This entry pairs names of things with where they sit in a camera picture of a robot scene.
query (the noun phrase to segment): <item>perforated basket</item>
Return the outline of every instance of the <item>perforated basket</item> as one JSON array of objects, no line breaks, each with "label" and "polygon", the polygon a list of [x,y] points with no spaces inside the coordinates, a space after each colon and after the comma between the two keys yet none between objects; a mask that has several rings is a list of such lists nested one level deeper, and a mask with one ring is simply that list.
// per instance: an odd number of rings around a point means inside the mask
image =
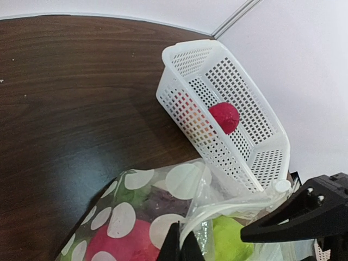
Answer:
[{"label": "perforated basket", "polygon": [[[183,42],[166,48],[156,97],[202,158],[252,191],[286,179],[288,137],[255,83],[218,41]],[[208,108],[234,105],[240,123],[226,135]]]}]

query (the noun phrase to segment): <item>wood grain surface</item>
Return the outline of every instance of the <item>wood grain surface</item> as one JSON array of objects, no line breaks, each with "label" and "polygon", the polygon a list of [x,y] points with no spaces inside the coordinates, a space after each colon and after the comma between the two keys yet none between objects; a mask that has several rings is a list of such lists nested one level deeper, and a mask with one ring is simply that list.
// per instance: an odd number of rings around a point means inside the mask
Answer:
[{"label": "wood grain surface", "polygon": [[162,50],[202,38],[114,18],[0,21],[1,261],[54,260],[118,173],[198,157],[155,92]]}]

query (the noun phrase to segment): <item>pink object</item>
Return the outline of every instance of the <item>pink object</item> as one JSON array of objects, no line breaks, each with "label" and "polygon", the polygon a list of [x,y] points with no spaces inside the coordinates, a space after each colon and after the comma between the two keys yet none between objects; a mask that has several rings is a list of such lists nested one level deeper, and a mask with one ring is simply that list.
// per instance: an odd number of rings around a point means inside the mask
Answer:
[{"label": "pink object", "polygon": [[210,107],[209,112],[226,134],[231,134],[237,128],[240,116],[233,105],[222,102]]},{"label": "pink object", "polygon": [[123,238],[111,238],[107,230],[107,225],[98,230],[87,247],[86,261],[100,251],[108,252],[117,261],[156,261],[159,250],[150,241],[149,222],[137,219],[133,230]]}]

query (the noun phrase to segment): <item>red object in bag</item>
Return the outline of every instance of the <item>red object in bag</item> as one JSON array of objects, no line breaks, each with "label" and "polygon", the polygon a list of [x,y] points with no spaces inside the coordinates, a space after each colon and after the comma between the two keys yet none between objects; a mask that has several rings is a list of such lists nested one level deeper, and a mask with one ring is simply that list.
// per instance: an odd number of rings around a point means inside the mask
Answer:
[{"label": "red object in bag", "polygon": [[233,105],[222,102],[210,107],[208,110],[226,134],[231,134],[237,129],[240,116]]}]

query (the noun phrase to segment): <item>white partition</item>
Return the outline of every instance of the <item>white partition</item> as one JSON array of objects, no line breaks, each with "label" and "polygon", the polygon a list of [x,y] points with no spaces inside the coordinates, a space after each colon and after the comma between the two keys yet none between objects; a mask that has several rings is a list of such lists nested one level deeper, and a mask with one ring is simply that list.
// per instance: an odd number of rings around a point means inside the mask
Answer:
[{"label": "white partition", "polygon": [[1,0],[0,19],[80,14],[152,21],[211,34],[245,0]]},{"label": "white partition", "polygon": [[282,121],[290,170],[348,173],[348,1],[264,0],[219,39]]}]

